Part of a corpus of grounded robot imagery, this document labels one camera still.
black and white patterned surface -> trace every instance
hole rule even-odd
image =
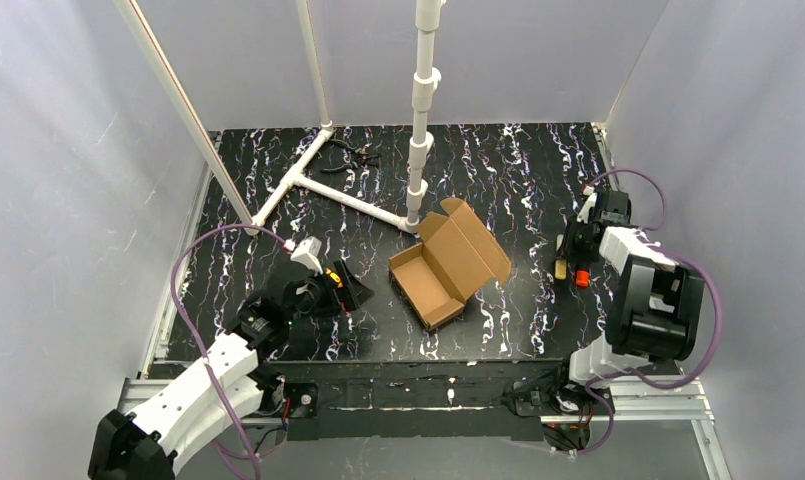
[[[422,212],[438,202],[465,199],[513,262],[505,285],[489,282],[463,314],[426,332],[389,281],[387,260],[417,239],[302,189],[293,189],[267,222],[285,238],[321,239],[321,261],[343,258],[376,295],[352,314],[305,321],[273,355],[282,360],[423,360],[558,358],[596,338],[616,286],[613,270],[592,268],[591,286],[554,281],[555,238],[567,215],[581,205],[581,186],[603,167],[589,124],[431,126],[435,137],[424,178],[429,191]],[[312,129],[229,130],[220,153],[251,212],[257,212],[287,168],[307,148]],[[348,155],[325,147],[309,175],[350,195],[405,214],[409,127],[352,127],[339,138],[380,147],[379,168],[324,175]],[[199,233],[234,223],[219,185],[212,181]],[[182,298],[203,337],[233,315],[248,292],[264,282],[272,265],[287,262],[269,239],[242,231],[223,234],[192,257]],[[180,319],[168,358],[191,360],[197,352]]]

brown box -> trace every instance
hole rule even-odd
[[[461,313],[488,280],[505,283],[511,261],[459,198],[440,202],[449,216],[429,213],[417,228],[423,243],[390,258],[390,274],[428,330]]]

cardboard box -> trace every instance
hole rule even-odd
[[[390,274],[428,330],[461,313],[488,280],[504,283],[511,272],[505,251],[465,201],[440,205],[449,216],[429,213],[417,228],[423,243],[390,258]]]

vertical white pole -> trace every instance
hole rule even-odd
[[[296,0],[299,11],[299,26],[302,29],[302,40],[305,43],[305,54],[308,56],[308,65],[311,69],[311,80],[314,83],[314,95],[317,97],[317,106],[320,110],[320,125],[323,128],[331,126],[328,117],[328,102],[326,102],[325,88],[323,88],[320,58],[317,55],[317,42],[314,38],[314,24],[311,19],[311,7],[308,0]]]
[[[414,107],[414,125],[408,149],[408,166],[411,169],[408,181],[406,204],[408,216],[405,220],[407,230],[413,231],[420,222],[420,206],[423,203],[428,183],[423,180],[423,167],[426,156],[434,143],[434,137],[427,131],[428,112],[440,72],[432,66],[434,61],[434,34],[440,24],[440,8],[445,0],[417,0],[417,73],[414,74],[414,88],[411,106]]]
[[[201,120],[199,120],[199,116],[196,115],[196,111],[193,109],[190,99],[187,98],[187,94],[184,93],[181,82],[178,81],[178,77],[175,76],[175,72],[172,71],[172,67],[166,59],[163,50],[161,50],[161,46],[158,44],[155,34],[149,27],[148,22],[146,22],[146,17],[144,17],[143,12],[140,11],[140,6],[137,5],[137,1],[114,0],[114,3],[120,13],[122,13],[129,28],[131,28],[131,33],[134,34],[134,37],[140,44],[140,48],[142,48],[143,52],[146,54],[146,58],[148,58],[149,63],[155,70],[155,74],[157,74],[158,79],[161,81],[161,85],[164,90],[166,90],[181,120],[184,121],[184,125],[190,132],[190,136],[193,137],[196,146],[199,147],[202,156],[205,157],[205,161],[208,162],[208,166],[211,167],[211,171],[222,187],[222,191],[225,192],[229,203],[231,203],[232,208],[237,212],[240,222],[251,224],[252,215],[249,214],[249,209],[246,208],[246,204],[243,203],[243,199],[240,197],[237,187],[234,186],[234,182],[231,181],[231,177],[225,170],[222,159],[219,157],[213,143],[211,143],[211,139],[208,138],[208,132],[202,125]]]

orange object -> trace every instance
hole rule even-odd
[[[590,285],[590,272],[587,270],[577,270],[576,285],[582,288],[586,288],[588,285]]]

